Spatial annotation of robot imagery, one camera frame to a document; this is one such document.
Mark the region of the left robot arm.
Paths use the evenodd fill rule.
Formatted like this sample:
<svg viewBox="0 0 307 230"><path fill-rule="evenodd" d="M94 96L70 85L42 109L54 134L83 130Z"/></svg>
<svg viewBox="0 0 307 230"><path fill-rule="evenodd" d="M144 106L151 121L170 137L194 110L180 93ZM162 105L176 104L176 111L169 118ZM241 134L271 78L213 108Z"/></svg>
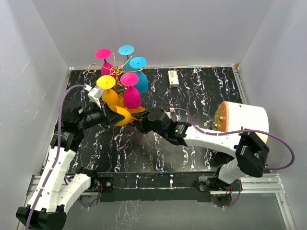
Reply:
<svg viewBox="0 0 307 230"><path fill-rule="evenodd" d="M96 170L81 168L71 182L62 187L66 172L84 138L84 130L96 125L109 128L131 121L129 111L115 105L90 103L65 105L50 143L48 159L38 185L16 217L28 230L61 230L67 213L80 195L99 186Z"/></svg>

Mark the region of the blue wine glass front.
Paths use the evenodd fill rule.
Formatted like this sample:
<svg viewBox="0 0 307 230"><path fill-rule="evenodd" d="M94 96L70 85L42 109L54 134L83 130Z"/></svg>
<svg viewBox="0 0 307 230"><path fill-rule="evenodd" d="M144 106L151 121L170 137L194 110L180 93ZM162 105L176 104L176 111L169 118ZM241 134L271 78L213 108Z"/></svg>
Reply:
<svg viewBox="0 0 307 230"><path fill-rule="evenodd" d="M141 69L144 68L146 64L147 64L147 61L143 57L134 57L130 60L130 66L134 69L139 70L135 72L139 77L139 81L134 86L139 91L139 93L146 92L149 87L147 76L141 71Z"/></svg>

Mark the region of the blue wine glass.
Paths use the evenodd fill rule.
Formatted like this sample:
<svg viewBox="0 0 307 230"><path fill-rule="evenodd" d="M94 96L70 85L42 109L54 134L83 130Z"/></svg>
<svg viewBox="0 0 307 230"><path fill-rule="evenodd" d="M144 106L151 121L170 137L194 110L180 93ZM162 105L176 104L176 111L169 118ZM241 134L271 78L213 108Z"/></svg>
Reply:
<svg viewBox="0 0 307 230"><path fill-rule="evenodd" d="M126 60L122 66L124 72L132 72L135 71L133 67L130 65L131 56L134 52L134 47L132 45L123 45L118 49L119 54L126 57Z"/></svg>
<svg viewBox="0 0 307 230"><path fill-rule="evenodd" d="M134 57L130 60L130 66L134 69L139 70L135 72L139 77L139 81L134 86L139 91L139 93L146 92L149 87L147 76L141 71L141 69L144 68L146 64L147 64L147 61L143 57Z"/></svg>

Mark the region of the orange wine glass front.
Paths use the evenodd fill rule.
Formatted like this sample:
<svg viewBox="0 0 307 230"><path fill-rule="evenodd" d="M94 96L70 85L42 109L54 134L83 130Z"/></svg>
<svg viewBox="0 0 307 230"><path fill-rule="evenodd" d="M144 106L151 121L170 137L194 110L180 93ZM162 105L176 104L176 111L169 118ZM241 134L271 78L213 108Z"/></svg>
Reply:
<svg viewBox="0 0 307 230"><path fill-rule="evenodd" d="M112 105L118 107L124 107L123 98L113 90L113 87L116 85L116 79L111 75L103 75L97 81L96 85L104 90L102 94L102 100L107 103L110 107Z"/></svg>

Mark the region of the pink wine glass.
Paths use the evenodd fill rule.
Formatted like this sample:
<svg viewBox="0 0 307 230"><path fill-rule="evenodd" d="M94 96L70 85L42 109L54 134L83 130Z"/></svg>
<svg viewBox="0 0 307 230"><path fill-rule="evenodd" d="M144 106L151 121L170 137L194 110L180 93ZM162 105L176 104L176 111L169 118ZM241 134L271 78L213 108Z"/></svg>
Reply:
<svg viewBox="0 0 307 230"><path fill-rule="evenodd" d="M120 83L126 87L123 99L125 107L128 109L136 109L141 105L141 95L134 87L139 81L139 77L135 73L125 73L120 78Z"/></svg>
<svg viewBox="0 0 307 230"><path fill-rule="evenodd" d="M107 59L112 55L112 51L110 49L99 49L95 53L95 57L97 59L101 59L104 61L102 67L101 67L101 76L104 75L110 75L113 76L113 78L116 78L116 74L114 73L114 70L112 70L113 65L107 61Z"/></svg>

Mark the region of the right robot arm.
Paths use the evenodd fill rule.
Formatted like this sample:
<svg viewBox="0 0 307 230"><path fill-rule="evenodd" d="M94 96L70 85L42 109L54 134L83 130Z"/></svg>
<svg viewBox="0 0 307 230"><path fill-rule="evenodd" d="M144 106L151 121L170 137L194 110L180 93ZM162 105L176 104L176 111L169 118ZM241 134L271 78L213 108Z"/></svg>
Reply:
<svg viewBox="0 0 307 230"><path fill-rule="evenodd" d="M234 181L247 175L263 176L269 147L249 129L234 134L201 129L191 123L173 121L158 108L133 113L132 117L135 119L133 125L141 133L153 131L176 146L202 147L233 157L229 163L220 165L214 176L195 182L209 191L226 190Z"/></svg>

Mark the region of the orange wine glass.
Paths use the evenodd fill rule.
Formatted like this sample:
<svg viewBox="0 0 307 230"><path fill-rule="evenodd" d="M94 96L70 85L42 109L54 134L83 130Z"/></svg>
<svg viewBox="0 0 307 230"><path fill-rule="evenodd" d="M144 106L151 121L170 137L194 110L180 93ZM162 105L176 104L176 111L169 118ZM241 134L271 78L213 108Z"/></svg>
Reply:
<svg viewBox="0 0 307 230"><path fill-rule="evenodd" d="M118 115L121 115L120 117L120 121L115 123L115 126L124 126L127 125L128 123L132 122L135 120L134 117L132 117L132 115L130 114L130 112L122 107L119 106L115 106L115 105L111 105L110 109L115 112Z"/></svg>
<svg viewBox="0 0 307 230"><path fill-rule="evenodd" d="M102 100L107 103L110 107L112 105L118 107L124 107L123 98L113 90L113 87L116 85L116 79L111 75L103 75L97 81L96 85L104 90L102 94Z"/></svg>

